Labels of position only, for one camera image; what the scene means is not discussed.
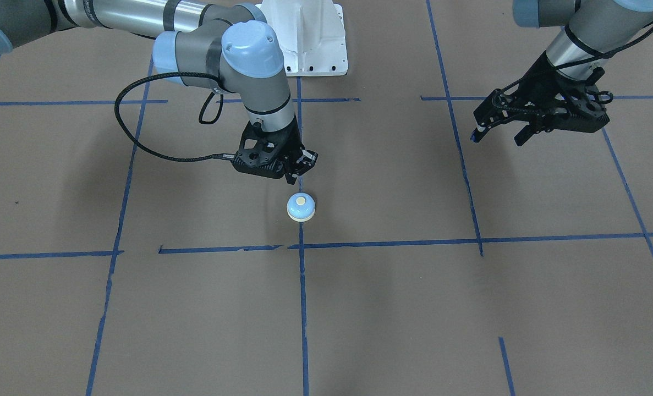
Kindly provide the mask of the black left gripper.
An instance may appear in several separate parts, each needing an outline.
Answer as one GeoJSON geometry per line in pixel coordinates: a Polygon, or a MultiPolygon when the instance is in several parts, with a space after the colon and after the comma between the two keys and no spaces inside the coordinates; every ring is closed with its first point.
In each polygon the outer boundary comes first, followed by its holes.
{"type": "Polygon", "coordinates": [[[475,109],[476,125],[470,140],[478,143],[493,128],[510,122],[525,123],[513,138],[517,146],[542,132],[595,133],[610,122],[606,105],[614,98],[613,93],[597,88],[604,74],[605,70],[597,67],[580,80],[569,78],[555,70],[543,53],[514,83],[514,92],[495,89],[475,109]]]}

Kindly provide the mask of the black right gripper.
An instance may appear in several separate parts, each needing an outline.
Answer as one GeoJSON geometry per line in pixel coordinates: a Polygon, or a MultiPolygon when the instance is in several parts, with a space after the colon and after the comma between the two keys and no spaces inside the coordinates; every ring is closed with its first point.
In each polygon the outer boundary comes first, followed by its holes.
{"type": "Polygon", "coordinates": [[[260,123],[248,123],[233,158],[235,170],[264,178],[285,178],[295,185],[299,176],[316,165],[318,153],[302,145],[296,117],[284,128],[265,132],[260,123]]]}

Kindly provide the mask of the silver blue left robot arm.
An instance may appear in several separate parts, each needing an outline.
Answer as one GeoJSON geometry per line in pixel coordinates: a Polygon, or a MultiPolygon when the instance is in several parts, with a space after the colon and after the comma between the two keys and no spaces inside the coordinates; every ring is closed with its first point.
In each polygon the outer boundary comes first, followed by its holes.
{"type": "Polygon", "coordinates": [[[493,90],[475,109],[471,140],[510,122],[525,123],[514,137],[518,146],[542,132],[604,128],[613,93],[597,82],[610,58],[653,33],[653,1],[515,1],[513,17],[519,26],[562,31],[522,78],[493,90]]]}

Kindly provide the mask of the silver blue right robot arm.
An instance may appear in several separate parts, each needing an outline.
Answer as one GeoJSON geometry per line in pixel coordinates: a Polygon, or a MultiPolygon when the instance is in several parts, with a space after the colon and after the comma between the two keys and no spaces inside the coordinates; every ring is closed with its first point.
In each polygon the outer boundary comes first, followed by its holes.
{"type": "Polygon", "coordinates": [[[124,88],[114,114],[141,150],[168,161],[230,161],[238,172],[294,184],[318,160],[301,142],[277,34],[253,3],[223,7],[206,1],[0,1],[0,55],[55,32],[105,28],[153,40],[157,74],[124,88]],[[240,96],[248,122],[236,153],[179,158],[141,144],[122,119],[120,103],[156,80],[240,96]]]}

